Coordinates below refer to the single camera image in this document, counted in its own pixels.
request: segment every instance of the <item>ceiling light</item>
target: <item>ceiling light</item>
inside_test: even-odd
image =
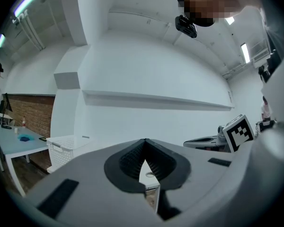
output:
[[[2,47],[4,40],[5,40],[5,36],[0,35],[0,48]]]
[[[231,25],[235,21],[233,17],[227,17],[225,20],[227,21],[229,25]]]
[[[28,6],[28,4],[30,4],[31,1],[32,0],[23,0],[22,3],[14,11],[15,16],[18,17],[22,13],[22,11]]]
[[[248,62],[250,62],[247,45],[244,43],[243,45],[241,45],[241,48],[245,57],[245,63],[247,64]]]

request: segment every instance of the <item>white wall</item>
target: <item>white wall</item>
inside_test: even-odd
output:
[[[74,46],[65,53],[54,72],[58,89],[80,88],[78,70],[89,49],[89,45]]]
[[[71,46],[73,40],[66,37],[15,64],[5,91],[9,94],[55,95],[57,86],[53,73]]]
[[[82,89],[232,106],[227,82],[209,65],[149,36],[108,31],[91,53]]]
[[[87,41],[83,31],[78,0],[61,0],[63,11],[76,46],[86,45]]]
[[[1,102],[1,100],[3,100],[2,93],[5,92],[5,86],[12,64],[8,60],[2,59],[2,57],[0,57],[0,63],[2,64],[2,68],[4,69],[4,72],[0,74],[0,102]]]
[[[229,80],[235,108],[232,110],[233,118],[245,114],[253,130],[256,122],[261,120],[261,104],[263,83],[257,70],[249,67]]]
[[[220,75],[148,36],[109,31],[88,51],[79,79],[84,101],[77,105],[75,132],[91,136],[98,147],[140,138],[183,145],[216,135],[218,126],[232,119],[230,89]],[[90,91],[98,95],[84,93]]]
[[[79,89],[57,91],[53,104],[51,137],[74,134]]]
[[[108,11],[114,0],[78,0],[81,22],[90,45],[100,39],[108,29]]]

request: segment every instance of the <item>black strip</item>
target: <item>black strip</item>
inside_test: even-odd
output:
[[[75,191],[79,182],[74,180],[64,180],[52,193],[49,195],[38,209],[51,218],[56,218],[67,200]]]
[[[211,162],[217,165],[227,166],[227,167],[231,165],[231,161],[221,160],[217,158],[211,158],[208,160],[208,162]]]
[[[180,214],[181,211],[175,207],[172,207],[166,196],[166,191],[160,191],[159,204],[157,214],[163,219],[168,220],[176,215]]]

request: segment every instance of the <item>laundry basket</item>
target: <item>laundry basket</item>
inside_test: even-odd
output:
[[[46,143],[48,146],[49,156],[52,166],[57,169],[73,158],[77,157],[78,149],[90,143],[89,137],[82,136],[82,138],[74,135],[47,138]]]

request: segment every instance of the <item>white table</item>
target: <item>white table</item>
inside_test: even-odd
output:
[[[2,119],[2,117],[3,117],[4,119],[7,119],[7,120],[8,120],[8,123],[7,123],[7,124],[9,124],[10,121],[13,120],[13,118],[10,117],[9,115],[5,114],[5,115],[3,116],[3,114],[0,113],[0,119]]]
[[[5,159],[9,168],[9,172],[11,174],[11,177],[16,185],[16,188],[20,192],[22,196],[25,196],[25,193],[23,191],[23,188],[21,187],[21,184],[17,178],[17,175],[15,173],[14,166],[12,164],[11,159],[15,157],[20,156],[26,156],[27,162],[29,163],[29,154],[33,154],[42,150],[48,149],[46,142],[39,140],[40,137],[43,137],[42,135],[39,135],[28,128],[22,128],[18,127],[18,133],[19,134],[28,134],[32,137],[34,137],[34,140],[29,141],[20,141],[18,139],[18,134],[15,134],[15,130],[12,127],[11,130],[4,129],[0,125],[0,149],[2,150],[3,154],[5,155]],[[1,171],[4,171],[1,159],[0,159],[0,168]]]

